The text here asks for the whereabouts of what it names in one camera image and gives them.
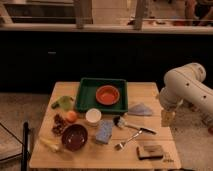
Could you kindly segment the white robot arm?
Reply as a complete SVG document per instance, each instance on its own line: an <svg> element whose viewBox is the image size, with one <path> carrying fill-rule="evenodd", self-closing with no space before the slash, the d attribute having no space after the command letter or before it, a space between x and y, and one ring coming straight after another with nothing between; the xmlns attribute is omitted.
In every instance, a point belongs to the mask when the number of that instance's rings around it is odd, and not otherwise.
<svg viewBox="0 0 213 171"><path fill-rule="evenodd" d="M176 109L184 100L205 114L213 115L213 89L203 84L205 78L206 70L199 63L173 68L164 75L165 86L158 95L163 127L170 126Z"/></svg>

